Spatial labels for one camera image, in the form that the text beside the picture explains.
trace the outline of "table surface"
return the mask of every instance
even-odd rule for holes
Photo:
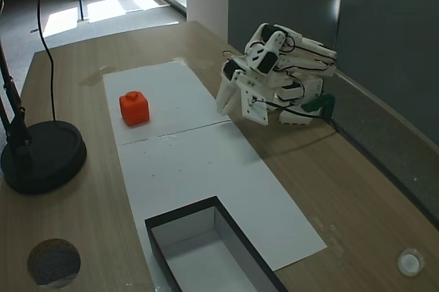
[[[66,186],[36,197],[0,190],[0,291],[40,291],[27,272],[32,248],[46,239],[77,247],[81,270],[63,291],[142,291],[154,286],[134,226],[117,157],[102,75],[184,61],[216,96],[223,50],[234,49],[198,23],[142,29],[58,47],[58,119],[85,140],[84,168]],[[49,61],[37,53],[22,92],[28,125],[50,120]],[[289,291],[439,291],[439,232],[342,136],[323,122],[267,127],[233,121],[328,247],[276,274]],[[403,277],[398,255],[425,258]]]

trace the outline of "robotic hand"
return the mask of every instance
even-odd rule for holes
[[[335,72],[337,54],[280,25],[262,24],[242,57],[224,63],[217,111],[228,114],[241,100],[242,115],[268,124],[268,110],[282,109],[279,121],[309,124],[330,119],[335,103],[322,95],[323,79]]]

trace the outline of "white cap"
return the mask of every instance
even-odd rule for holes
[[[406,249],[398,258],[398,269],[406,277],[418,275],[424,268],[424,258],[415,249]]]

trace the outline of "orange block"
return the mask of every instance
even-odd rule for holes
[[[133,126],[150,120],[150,107],[148,100],[142,92],[128,92],[119,98],[121,114],[126,125]]]

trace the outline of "black box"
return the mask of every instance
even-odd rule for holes
[[[217,197],[145,225],[172,291],[287,292]]]

